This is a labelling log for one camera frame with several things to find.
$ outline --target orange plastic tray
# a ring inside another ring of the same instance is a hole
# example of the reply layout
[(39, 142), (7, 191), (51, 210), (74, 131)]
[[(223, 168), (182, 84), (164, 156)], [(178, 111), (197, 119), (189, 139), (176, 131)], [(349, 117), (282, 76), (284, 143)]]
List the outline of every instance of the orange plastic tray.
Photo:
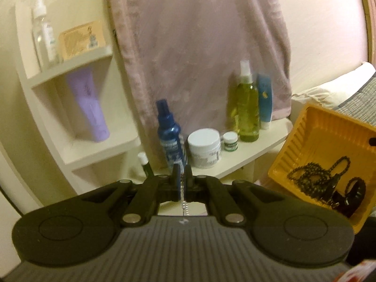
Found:
[[(349, 218), (354, 232), (358, 233), (376, 203), (376, 147), (369, 144), (372, 137), (376, 137), (376, 127), (336, 111), (308, 104), (301, 111), (268, 175), (298, 198), (329, 208), (300, 191), (287, 178), (287, 174), (309, 162), (319, 163), (329, 169), (340, 157), (348, 156), (351, 165), (341, 177), (337, 190), (343, 194), (353, 177), (360, 177), (366, 183), (364, 200)], [(344, 167), (345, 163), (341, 163), (332, 171), (332, 175)]]

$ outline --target pillow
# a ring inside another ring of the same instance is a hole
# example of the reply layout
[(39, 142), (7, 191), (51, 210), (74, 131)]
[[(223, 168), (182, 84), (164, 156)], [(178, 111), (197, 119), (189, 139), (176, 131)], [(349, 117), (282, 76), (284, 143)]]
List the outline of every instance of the pillow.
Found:
[(320, 86), (293, 94), (291, 121), (295, 123), (306, 103), (333, 109), (353, 96), (376, 72), (374, 66), (364, 62), (360, 67)]

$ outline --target small jar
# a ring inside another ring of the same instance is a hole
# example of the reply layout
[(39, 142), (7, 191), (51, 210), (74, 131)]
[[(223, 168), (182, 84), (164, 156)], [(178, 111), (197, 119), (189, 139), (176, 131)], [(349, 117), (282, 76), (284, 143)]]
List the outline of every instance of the small jar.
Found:
[(188, 144), (197, 168), (211, 168), (221, 159), (221, 138), (215, 129), (196, 130), (189, 135)]
[(236, 132), (226, 132), (223, 135), (224, 150), (236, 151), (238, 149), (238, 134)]

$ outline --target white cap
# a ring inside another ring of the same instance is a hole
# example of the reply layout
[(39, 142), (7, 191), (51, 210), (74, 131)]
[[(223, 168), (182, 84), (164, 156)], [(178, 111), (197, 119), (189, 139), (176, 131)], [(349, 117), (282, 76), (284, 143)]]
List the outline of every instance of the white cap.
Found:
[(46, 5), (44, 5), (43, 0), (36, 0), (35, 6), (33, 9), (34, 18), (47, 15)]
[(270, 122), (263, 122), (260, 121), (261, 129), (269, 129), (270, 128)]
[(188, 136), (189, 149), (192, 153), (205, 153), (221, 145), (219, 132), (212, 128), (202, 128)]
[(146, 164), (149, 163), (149, 160), (148, 160), (146, 153), (144, 151), (138, 153), (137, 157), (140, 160), (141, 165), (146, 165)]
[(223, 135), (224, 143), (235, 143), (238, 140), (238, 134), (236, 132), (226, 132)]
[(242, 78), (247, 77), (246, 83), (252, 83), (251, 67), (249, 66), (249, 60), (240, 61), (240, 76)]

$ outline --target pink towel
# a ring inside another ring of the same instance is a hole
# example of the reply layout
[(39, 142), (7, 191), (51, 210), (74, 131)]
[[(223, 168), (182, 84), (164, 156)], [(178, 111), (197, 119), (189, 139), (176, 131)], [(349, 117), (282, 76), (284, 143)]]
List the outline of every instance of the pink towel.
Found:
[(278, 0), (110, 0), (144, 143), (163, 158), (155, 101), (168, 100), (185, 138), (231, 129), (239, 62), (273, 81), (273, 118), (291, 110), (290, 43)]

